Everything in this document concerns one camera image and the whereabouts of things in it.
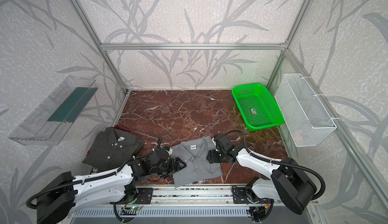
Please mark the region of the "grey long sleeve shirt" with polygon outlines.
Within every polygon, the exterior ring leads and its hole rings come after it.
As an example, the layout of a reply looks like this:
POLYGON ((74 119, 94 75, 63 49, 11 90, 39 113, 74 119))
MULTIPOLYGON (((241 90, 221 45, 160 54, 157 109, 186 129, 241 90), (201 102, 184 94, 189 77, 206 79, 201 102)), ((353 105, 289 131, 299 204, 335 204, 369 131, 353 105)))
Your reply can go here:
POLYGON ((172 147, 172 158, 179 158, 186 167, 173 174, 174 187, 179 188, 194 182, 222 176, 219 163, 209 163, 207 155, 215 145, 210 136, 190 141, 182 141, 172 147))

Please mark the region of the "green plastic basket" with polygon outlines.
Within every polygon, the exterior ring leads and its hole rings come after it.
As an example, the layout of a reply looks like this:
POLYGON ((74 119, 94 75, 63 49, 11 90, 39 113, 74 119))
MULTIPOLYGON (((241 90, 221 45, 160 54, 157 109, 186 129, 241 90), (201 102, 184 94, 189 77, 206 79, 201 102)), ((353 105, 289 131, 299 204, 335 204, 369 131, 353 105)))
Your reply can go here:
POLYGON ((240 85, 231 92, 248 130, 259 131, 285 123, 276 100, 264 85, 240 85), (255 109, 256 115, 251 114, 251 108, 255 109))

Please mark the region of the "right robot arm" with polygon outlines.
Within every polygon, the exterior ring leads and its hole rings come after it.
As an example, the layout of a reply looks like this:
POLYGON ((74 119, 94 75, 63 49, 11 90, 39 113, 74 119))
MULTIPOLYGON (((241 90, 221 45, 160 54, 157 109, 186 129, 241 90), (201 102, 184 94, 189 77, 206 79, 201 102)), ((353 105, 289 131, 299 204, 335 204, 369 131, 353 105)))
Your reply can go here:
POLYGON ((246 185, 248 199, 282 202, 295 214, 302 214, 310 201, 325 191, 324 179, 317 172, 300 166, 294 159, 274 159, 250 150, 246 143, 234 144, 227 134, 217 134, 211 139, 215 146, 207 160, 210 163, 237 163, 267 177, 256 178, 246 185))

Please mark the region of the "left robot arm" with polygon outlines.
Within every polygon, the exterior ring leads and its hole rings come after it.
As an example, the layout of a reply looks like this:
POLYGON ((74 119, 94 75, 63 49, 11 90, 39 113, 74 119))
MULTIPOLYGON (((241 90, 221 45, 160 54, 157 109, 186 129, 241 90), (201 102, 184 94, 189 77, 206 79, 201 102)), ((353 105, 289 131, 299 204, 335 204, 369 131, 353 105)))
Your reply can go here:
POLYGON ((104 203, 129 204, 139 196, 137 182, 151 175, 164 179, 187 166, 180 158, 172 158, 172 151, 169 147, 158 148, 96 174, 73 176, 65 172, 30 197, 26 205, 36 209, 37 223, 57 224, 83 208, 104 203))

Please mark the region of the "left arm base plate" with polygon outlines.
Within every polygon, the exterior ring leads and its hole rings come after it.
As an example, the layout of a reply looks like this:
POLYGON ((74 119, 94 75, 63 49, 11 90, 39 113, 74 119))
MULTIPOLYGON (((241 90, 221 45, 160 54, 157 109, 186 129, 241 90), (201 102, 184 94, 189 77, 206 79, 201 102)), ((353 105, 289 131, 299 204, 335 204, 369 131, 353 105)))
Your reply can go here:
POLYGON ((154 191, 153 188, 139 188, 137 191, 138 192, 133 197, 130 197, 129 200, 125 201, 125 204, 148 205, 151 203, 154 191))

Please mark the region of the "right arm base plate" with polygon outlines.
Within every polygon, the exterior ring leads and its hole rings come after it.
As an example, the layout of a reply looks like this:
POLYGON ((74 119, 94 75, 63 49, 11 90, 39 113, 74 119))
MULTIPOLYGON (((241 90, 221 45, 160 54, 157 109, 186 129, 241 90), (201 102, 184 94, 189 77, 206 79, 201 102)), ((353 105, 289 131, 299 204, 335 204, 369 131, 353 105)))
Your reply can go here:
POLYGON ((269 204, 268 198, 259 198, 251 189, 246 187, 231 187, 234 204, 269 204))

